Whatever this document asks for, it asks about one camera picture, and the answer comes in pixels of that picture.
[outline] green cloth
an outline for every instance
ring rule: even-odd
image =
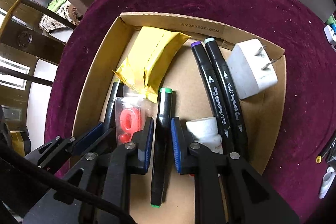
[[[67,0],[52,0],[48,5],[48,9],[56,13],[56,11],[61,7]]]
[[[330,24],[335,24],[336,25],[336,20],[335,20],[334,15],[331,15],[325,23],[327,25],[330,25]]]

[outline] purple velvet cloth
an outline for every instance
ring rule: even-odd
[[[287,92],[278,139],[264,177],[304,222],[318,206],[326,163],[316,154],[336,128],[336,53],[324,23],[297,0],[95,0],[59,64],[45,140],[71,135],[79,96],[96,51],[121,12],[165,12],[224,22],[283,47]]]

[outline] metal screw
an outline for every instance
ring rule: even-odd
[[[96,157],[96,153],[93,153],[93,152],[89,152],[85,155],[85,159],[86,160],[93,160],[95,157]]]
[[[238,160],[240,158],[240,155],[237,152],[231,152],[230,158],[233,160]]]
[[[199,149],[200,147],[201,147],[201,145],[199,143],[196,143],[196,142],[190,144],[191,149]]]
[[[129,142],[125,144],[126,149],[133,149],[135,147],[135,143]]]

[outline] yellow package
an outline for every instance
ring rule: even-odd
[[[114,73],[127,86],[156,103],[162,78],[190,36],[142,27],[127,58]]]

